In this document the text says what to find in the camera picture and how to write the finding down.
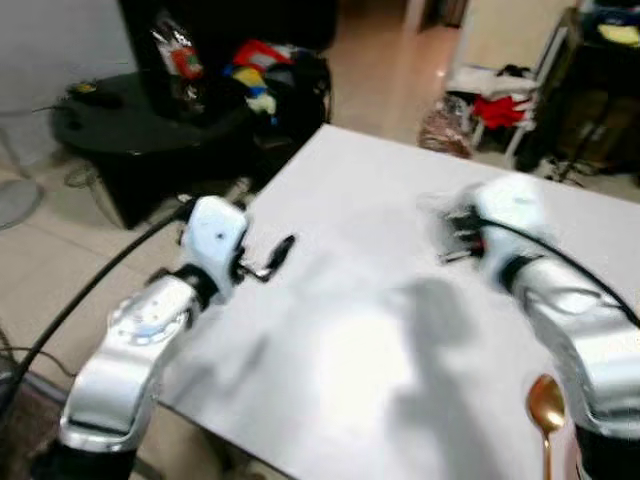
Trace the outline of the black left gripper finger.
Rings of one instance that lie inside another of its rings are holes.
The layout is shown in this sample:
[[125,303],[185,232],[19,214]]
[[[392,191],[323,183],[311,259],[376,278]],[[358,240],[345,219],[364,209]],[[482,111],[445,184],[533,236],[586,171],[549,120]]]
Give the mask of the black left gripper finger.
[[255,279],[259,280],[259,282],[270,282],[279,269],[282,268],[285,260],[288,259],[296,241],[296,236],[288,236],[276,244],[273,251],[270,252],[268,262],[255,270]]

